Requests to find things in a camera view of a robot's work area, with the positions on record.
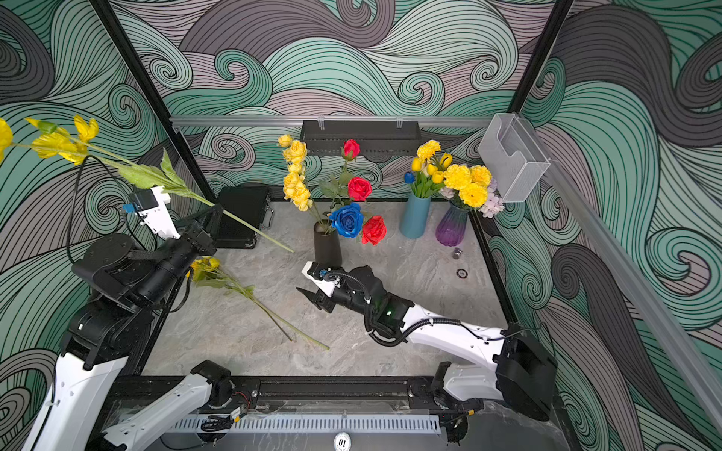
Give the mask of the yellow flower bunch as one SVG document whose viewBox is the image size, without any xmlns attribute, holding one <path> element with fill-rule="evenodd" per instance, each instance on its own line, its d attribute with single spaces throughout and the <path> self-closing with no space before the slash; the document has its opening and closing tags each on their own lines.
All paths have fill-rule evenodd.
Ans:
<svg viewBox="0 0 722 451">
<path fill-rule="evenodd" d="M 191 272 L 192 274 L 188 275 L 188 278 L 199 287 L 221 289 L 221 291 L 224 291 L 227 294 L 233 292 L 255 304 L 255 306 L 257 306 L 274 323 L 274 325 L 276 325 L 276 328 L 278 328 L 278 330 L 280 330 L 280 332 L 282 332 L 289 341 L 294 341 L 294 338 L 286 331 L 286 329 L 290 329 L 297 336 L 301 336 L 324 351 L 330 350 L 329 346 L 304 333 L 296 326 L 292 325 L 289 321 L 276 314 L 276 312 L 271 310 L 268 306 L 263 304 L 255 295 L 255 287 L 244 286 L 236 277 L 229 272 L 226 272 L 221 267 L 220 260 L 216 257 L 201 257 L 200 259 L 195 260 L 191 264 Z"/>
</svg>

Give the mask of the black cylindrical vase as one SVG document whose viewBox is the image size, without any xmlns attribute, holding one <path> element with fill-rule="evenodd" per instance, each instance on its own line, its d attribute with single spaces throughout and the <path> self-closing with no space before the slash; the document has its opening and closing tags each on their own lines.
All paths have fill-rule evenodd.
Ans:
<svg viewBox="0 0 722 451">
<path fill-rule="evenodd" d="M 328 220 L 318 221 L 314 225 L 315 261 L 334 269 L 342 266 L 340 235 Z"/>
</svg>

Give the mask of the pale yellow blossom spray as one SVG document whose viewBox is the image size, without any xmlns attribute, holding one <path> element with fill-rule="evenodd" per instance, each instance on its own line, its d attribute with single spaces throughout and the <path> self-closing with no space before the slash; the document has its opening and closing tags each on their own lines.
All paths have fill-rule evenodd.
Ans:
<svg viewBox="0 0 722 451">
<path fill-rule="evenodd" d="M 278 145 L 282 148 L 282 156 L 288 170 L 283 180 L 284 198 L 291 201 L 299 212 L 309 212 L 321 233 L 328 235 L 331 227 L 314 205 L 310 189 L 306 186 L 306 156 L 308 156 L 306 144 L 293 139 L 291 135 L 281 135 L 278 137 Z"/>
</svg>

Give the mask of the teal ceramic vase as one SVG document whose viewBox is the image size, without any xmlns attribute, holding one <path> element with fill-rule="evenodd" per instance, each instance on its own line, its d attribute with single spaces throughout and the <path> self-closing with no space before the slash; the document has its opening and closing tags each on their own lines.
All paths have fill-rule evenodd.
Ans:
<svg viewBox="0 0 722 451">
<path fill-rule="evenodd" d="M 417 197 L 411 194 L 407 200 L 402 221 L 400 221 L 400 233 L 408 239 L 418 239 L 424 235 L 429 211 L 431 206 L 430 197 Z"/>
</svg>

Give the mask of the yellow ranunculus stem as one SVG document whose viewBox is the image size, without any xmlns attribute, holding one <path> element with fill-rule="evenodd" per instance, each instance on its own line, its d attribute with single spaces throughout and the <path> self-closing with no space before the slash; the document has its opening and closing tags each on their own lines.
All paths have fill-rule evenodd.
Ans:
<svg viewBox="0 0 722 451">
<path fill-rule="evenodd" d="M 30 144 L 15 141 L 11 126 L 2 121 L 1 150 L 12 147 L 27 148 L 35 151 L 41 159 L 59 156 L 74 165 L 81 165 L 89 157 L 95 157 L 100 163 L 116 169 L 126 182 L 130 182 L 137 188 L 159 187 L 165 195 L 191 198 L 206 206 L 212 206 L 211 201 L 196 194 L 187 186 L 186 182 L 176 173 L 167 154 L 163 155 L 158 167 L 139 165 L 139 163 L 134 163 L 91 143 L 91 140 L 99 133 L 99 125 L 94 118 L 86 121 L 81 116 L 75 116 L 73 120 L 77 129 L 75 135 L 52 122 L 28 118 L 26 121 L 41 133 Z"/>
</svg>

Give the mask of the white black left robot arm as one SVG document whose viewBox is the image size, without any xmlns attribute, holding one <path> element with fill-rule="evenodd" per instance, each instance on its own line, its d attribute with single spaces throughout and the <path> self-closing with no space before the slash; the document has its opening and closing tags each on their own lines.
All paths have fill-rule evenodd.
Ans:
<svg viewBox="0 0 722 451">
<path fill-rule="evenodd" d="M 114 381 L 143 353 L 157 316 L 165 315 L 198 257 L 216 252 L 212 236 L 191 221 L 154 252 L 125 234 L 92 244 L 73 273 L 95 291 L 61 340 L 56 375 L 26 450 L 144 450 L 188 413 L 231 401 L 231 373 L 206 360 L 129 420 L 92 434 Z"/>
</svg>

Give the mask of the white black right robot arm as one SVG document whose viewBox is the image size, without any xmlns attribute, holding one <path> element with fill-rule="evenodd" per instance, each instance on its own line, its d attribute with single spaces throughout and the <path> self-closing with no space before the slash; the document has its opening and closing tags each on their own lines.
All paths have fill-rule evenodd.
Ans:
<svg viewBox="0 0 722 451">
<path fill-rule="evenodd" d="M 302 292 L 314 306 L 327 313 L 342 306 L 360 314 L 376 344 L 387 349 L 420 344 L 463 359 L 460 365 L 441 364 L 434 377 L 432 390 L 443 406 L 496 400 L 531 419 L 549 420 L 558 361 L 531 329 L 443 317 L 387 291 L 368 266 L 346 272 L 308 261 L 302 274 L 317 288 Z"/>
</svg>

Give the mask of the black ribbed hard case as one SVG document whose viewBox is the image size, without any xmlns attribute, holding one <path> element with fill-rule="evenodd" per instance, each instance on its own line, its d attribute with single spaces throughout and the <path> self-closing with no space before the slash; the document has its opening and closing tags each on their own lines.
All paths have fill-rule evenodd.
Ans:
<svg viewBox="0 0 722 451">
<path fill-rule="evenodd" d="M 224 187 L 217 197 L 226 212 L 256 229 L 270 225 L 273 217 L 270 199 L 270 188 L 259 184 Z M 257 232 L 223 214 L 215 243 L 220 249 L 253 249 L 259 238 Z"/>
</svg>

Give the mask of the blue rose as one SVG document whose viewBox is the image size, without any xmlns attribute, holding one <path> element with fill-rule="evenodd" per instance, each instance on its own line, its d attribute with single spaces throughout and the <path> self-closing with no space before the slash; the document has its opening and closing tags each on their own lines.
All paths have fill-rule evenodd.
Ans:
<svg viewBox="0 0 722 451">
<path fill-rule="evenodd" d="M 363 229 L 365 217 L 360 206 L 357 203 L 351 203 L 349 206 L 332 212 L 329 220 L 340 236 L 356 238 Z"/>
</svg>

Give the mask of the red rose stem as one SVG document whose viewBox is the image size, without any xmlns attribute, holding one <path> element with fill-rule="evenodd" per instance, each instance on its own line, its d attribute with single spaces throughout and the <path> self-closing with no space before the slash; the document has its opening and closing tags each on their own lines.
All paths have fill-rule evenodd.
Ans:
<svg viewBox="0 0 722 451">
<path fill-rule="evenodd" d="M 357 159 L 360 152 L 360 145 L 355 139 L 349 139 L 343 144 L 340 151 L 343 159 L 340 174 L 321 184 L 323 196 L 331 201 L 331 206 L 322 213 L 322 216 L 331 223 L 329 217 L 332 212 L 351 203 L 357 203 L 364 214 L 365 222 L 358 236 L 350 239 L 360 240 L 361 244 L 376 246 L 387 238 L 387 225 L 381 215 L 368 215 L 362 210 L 361 204 L 370 198 L 373 188 L 368 180 L 353 175 L 349 169 L 350 163 Z"/>
</svg>

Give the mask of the black hanging tray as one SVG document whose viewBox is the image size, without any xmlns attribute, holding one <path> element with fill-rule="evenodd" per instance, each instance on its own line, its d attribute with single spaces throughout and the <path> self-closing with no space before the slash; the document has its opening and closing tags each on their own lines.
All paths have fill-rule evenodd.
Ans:
<svg viewBox="0 0 722 451">
<path fill-rule="evenodd" d="M 372 161 L 385 161 L 391 156 L 414 155 L 422 144 L 419 124 L 400 120 L 307 120 L 300 140 L 310 155 L 340 156 L 344 144 L 355 140 L 360 155 Z"/>
</svg>

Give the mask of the yellow tulip bouquet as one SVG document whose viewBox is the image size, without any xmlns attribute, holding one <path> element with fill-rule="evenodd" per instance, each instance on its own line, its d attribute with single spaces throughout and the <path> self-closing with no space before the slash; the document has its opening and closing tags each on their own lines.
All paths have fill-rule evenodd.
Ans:
<svg viewBox="0 0 722 451">
<path fill-rule="evenodd" d="M 452 155 L 443 153 L 438 141 L 430 140 L 417 149 L 411 170 L 404 174 L 403 181 L 410 186 L 414 197 L 433 197 L 445 187 L 445 171 L 452 161 Z"/>
</svg>

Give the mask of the yellow carnation bouquet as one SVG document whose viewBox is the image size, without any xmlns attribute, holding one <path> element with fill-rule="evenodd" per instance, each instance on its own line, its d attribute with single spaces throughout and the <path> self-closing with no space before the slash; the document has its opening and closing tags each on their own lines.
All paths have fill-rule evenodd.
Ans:
<svg viewBox="0 0 722 451">
<path fill-rule="evenodd" d="M 505 210 L 498 179 L 485 165 L 450 165 L 443 174 L 440 195 L 454 206 L 494 218 Z"/>
</svg>

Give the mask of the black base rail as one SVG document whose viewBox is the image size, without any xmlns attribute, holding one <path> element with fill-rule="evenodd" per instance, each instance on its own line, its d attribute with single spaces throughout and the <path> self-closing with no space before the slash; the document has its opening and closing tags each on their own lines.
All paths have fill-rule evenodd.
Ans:
<svg viewBox="0 0 722 451">
<path fill-rule="evenodd" d="M 413 410 L 479 411 L 483 400 L 455 400 L 431 376 L 233 376 L 256 407 L 285 401 L 398 401 Z"/>
</svg>

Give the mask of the clear acrylic wall box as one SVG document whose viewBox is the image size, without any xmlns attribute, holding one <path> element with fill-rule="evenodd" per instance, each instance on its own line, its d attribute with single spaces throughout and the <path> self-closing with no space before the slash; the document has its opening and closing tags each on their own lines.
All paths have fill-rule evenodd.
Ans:
<svg viewBox="0 0 722 451">
<path fill-rule="evenodd" d="M 517 114 L 494 115 L 478 150 L 504 203 L 524 203 L 550 167 L 531 122 Z"/>
</svg>

